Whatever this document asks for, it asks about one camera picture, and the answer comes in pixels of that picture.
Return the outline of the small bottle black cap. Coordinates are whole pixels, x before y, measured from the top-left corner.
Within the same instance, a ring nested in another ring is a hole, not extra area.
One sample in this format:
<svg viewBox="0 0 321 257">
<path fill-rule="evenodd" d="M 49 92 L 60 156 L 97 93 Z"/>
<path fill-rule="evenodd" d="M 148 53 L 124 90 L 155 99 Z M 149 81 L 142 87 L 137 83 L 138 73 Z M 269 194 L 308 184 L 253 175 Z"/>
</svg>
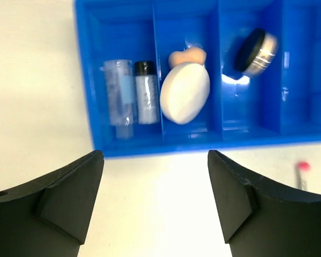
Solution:
<svg viewBox="0 0 321 257">
<path fill-rule="evenodd" d="M 135 62 L 134 72 L 139 124 L 156 124 L 160 117 L 155 63 L 153 61 Z"/>
</svg>

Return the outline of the clear small bottle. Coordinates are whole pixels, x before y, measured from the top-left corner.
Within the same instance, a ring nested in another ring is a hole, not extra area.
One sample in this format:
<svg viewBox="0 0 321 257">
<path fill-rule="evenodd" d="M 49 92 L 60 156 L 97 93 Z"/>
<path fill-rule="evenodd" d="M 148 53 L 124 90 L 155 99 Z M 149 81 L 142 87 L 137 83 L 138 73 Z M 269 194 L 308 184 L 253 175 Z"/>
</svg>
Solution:
<svg viewBox="0 0 321 257">
<path fill-rule="evenodd" d="M 128 139 L 134 134 L 137 120 L 137 102 L 132 61 L 115 59 L 103 63 L 108 98 L 110 125 L 115 127 L 118 139 Z"/>
</svg>

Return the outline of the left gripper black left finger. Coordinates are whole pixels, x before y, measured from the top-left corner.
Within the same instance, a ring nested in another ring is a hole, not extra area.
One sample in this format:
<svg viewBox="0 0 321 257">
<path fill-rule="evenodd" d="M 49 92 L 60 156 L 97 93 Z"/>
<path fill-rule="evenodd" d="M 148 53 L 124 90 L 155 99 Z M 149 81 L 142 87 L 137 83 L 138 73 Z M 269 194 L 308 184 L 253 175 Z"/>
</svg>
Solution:
<svg viewBox="0 0 321 257">
<path fill-rule="evenodd" d="M 0 256 L 77 256 L 85 243 L 104 167 L 95 150 L 0 191 Z"/>
</svg>

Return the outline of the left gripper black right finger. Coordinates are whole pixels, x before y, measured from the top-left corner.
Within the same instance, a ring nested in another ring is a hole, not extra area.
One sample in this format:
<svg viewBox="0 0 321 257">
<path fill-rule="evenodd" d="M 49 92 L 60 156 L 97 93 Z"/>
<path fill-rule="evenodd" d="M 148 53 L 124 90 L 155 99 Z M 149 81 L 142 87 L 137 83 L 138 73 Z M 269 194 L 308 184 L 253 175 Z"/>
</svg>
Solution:
<svg viewBox="0 0 321 257">
<path fill-rule="evenodd" d="M 210 150 L 208 170 L 233 256 L 321 256 L 321 195 L 249 170 Z"/>
</svg>

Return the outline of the round beige powder puff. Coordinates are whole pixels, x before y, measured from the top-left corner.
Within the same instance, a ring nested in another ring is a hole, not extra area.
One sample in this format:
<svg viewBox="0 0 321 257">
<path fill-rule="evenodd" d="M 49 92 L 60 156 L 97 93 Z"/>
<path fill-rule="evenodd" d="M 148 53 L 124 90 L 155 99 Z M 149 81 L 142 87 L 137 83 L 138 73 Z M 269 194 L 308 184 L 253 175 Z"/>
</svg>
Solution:
<svg viewBox="0 0 321 257">
<path fill-rule="evenodd" d="M 170 121 L 184 125 L 200 113 L 210 94 L 210 78 L 198 63 L 184 62 L 166 76 L 160 91 L 160 108 Z"/>
</svg>

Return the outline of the beige makeup sponge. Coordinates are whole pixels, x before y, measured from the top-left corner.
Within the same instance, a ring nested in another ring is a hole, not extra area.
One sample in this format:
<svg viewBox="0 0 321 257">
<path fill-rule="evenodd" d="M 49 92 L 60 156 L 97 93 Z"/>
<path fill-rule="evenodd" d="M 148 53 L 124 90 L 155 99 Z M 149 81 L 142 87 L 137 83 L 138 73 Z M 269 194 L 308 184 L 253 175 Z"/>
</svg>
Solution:
<svg viewBox="0 0 321 257">
<path fill-rule="evenodd" d="M 174 51 L 169 55 L 168 62 L 170 69 L 175 66 L 185 63 L 193 62 L 204 65 L 207 58 L 207 53 L 199 47 L 190 47 L 184 51 Z"/>
</svg>

